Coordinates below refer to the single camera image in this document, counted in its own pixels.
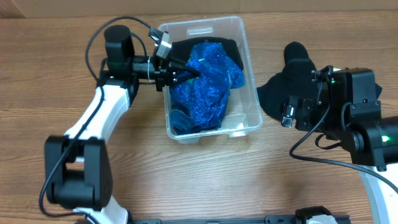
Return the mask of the shiny blue sequin garment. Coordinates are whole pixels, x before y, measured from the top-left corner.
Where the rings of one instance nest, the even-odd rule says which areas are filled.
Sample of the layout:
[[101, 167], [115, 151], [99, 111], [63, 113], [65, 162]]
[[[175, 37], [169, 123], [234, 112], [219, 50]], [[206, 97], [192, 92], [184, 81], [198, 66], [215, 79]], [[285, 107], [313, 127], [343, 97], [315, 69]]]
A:
[[245, 85], [244, 73], [231, 60], [220, 43], [196, 44], [186, 66], [200, 76], [171, 86], [172, 110], [181, 110], [195, 124], [209, 127], [224, 119], [230, 90]]

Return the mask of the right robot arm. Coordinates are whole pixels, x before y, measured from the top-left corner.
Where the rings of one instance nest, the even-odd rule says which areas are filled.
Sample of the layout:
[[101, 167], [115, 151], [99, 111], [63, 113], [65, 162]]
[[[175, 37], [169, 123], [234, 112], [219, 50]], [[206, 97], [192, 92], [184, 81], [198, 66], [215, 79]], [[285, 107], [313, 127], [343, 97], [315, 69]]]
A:
[[382, 118], [374, 72], [327, 66], [312, 72], [316, 98], [290, 97], [285, 108], [306, 140], [312, 133], [334, 141], [351, 163], [298, 156], [295, 159], [357, 170], [368, 195], [374, 223], [397, 223], [397, 117]]

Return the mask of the blue denim jeans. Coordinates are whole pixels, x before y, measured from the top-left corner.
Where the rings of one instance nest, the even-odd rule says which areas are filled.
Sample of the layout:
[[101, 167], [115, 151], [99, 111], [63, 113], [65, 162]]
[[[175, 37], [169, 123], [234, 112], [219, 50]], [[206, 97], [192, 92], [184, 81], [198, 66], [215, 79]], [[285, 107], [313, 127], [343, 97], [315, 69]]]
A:
[[174, 128], [177, 135], [184, 135], [219, 129], [221, 127], [221, 121], [217, 120], [206, 128], [203, 125], [195, 124], [194, 120], [187, 116], [183, 111], [172, 110], [170, 114], [170, 125]]

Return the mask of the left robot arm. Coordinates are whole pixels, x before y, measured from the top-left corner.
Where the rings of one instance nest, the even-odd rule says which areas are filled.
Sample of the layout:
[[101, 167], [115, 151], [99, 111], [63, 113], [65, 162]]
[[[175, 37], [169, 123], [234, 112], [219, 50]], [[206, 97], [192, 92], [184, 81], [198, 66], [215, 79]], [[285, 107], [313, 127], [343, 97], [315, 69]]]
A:
[[98, 73], [95, 96], [82, 117], [63, 135], [50, 136], [44, 146], [45, 180], [39, 194], [61, 205], [66, 216], [81, 215], [90, 223], [131, 223], [130, 212], [113, 197], [107, 142], [121, 116], [131, 107], [140, 84], [157, 90], [199, 76], [184, 61], [170, 57], [172, 41], [166, 31], [149, 28], [153, 56], [137, 56], [135, 35], [116, 20], [98, 29], [105, 38], [106, 58]]

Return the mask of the black taped garment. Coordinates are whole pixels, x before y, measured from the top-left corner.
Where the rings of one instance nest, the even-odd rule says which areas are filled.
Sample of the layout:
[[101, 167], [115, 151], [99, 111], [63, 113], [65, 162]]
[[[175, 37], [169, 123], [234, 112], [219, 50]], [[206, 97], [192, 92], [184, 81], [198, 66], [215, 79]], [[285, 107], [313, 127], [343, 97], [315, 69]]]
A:
[[244, 64], [238, 50], [235, 40], [225, 39], [221, 37], [196, 37], [187, 40], [181, 40], [172, 44], [170, 55], [172, 58], [188, 62], [192, 48], [196, 44], [203, 42], [220, 43], [223, 46], [227, 56], [234, 61], [234, 63], [241, 69], [244, 69]]

